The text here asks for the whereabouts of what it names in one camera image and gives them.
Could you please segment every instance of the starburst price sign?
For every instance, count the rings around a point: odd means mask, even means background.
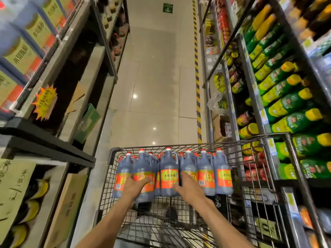
[[[56,95],[56,89],[52,86],[48,86],[44,88],[40,88],[39,94],[36,95],[37,101],[32,103],[36,106],[34,113],[37,113],[37,119],[48,120],[56,100],[58,99]]]

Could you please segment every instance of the plastic bag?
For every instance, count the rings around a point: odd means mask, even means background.
[[[220,103],[222,101],[224,94],[225,94],[224,92],[217,92],[216,94],[214,94],[214,96],[209,99],[207,106],[208,106],[208,108],[210,108],[213,112],[217,113],[218,115],[228,116],[229,115],[228,109],[220,108]]]

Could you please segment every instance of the metal wire basket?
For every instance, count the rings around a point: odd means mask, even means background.
[[[211,197],[216,207],[242,234],[256,247],[290,247],[289,230],[285,226],[286,209],[279,202],[280,188],[274,184],[272,156],[266,148],[269,136],[257,136],[247,141],[204,143],[170,146],[172,151],[184,152],[190,148],[200,154],[201,149],[215,152],[222,148],[231,167],[234,193],[232,196],[216,195]],[[144,148],[146,153],[160,154],[167,146],[139,146],[113,148],[109,156],[108,172],[103,186],[99,210],[95,224],[110,210],[118,200],[112,196],[119,158],[127,151],[139,154]],[[256,150],[265,153],[261,163],[253,155],[248,167],[244,167],[243,151]],[[238,224],[238,212],[242,223]],[[118,239],[149,247],[217,247],[212,233],[199,214],[181,197],[155,197],[152,202],[134,204],[126,215],[118,233]]]

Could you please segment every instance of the green sign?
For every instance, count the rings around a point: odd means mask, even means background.
[[[173,4],[169,4],[169,3],[164,3],[163,4],[163,12],[164,13],[171,13],[172,14],[172,10],[173,10]]]

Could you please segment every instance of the store aisle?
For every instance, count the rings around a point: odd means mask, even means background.
[[[127,2],[131,32],[110,103],[110,146],[197,143],[192,0]]]

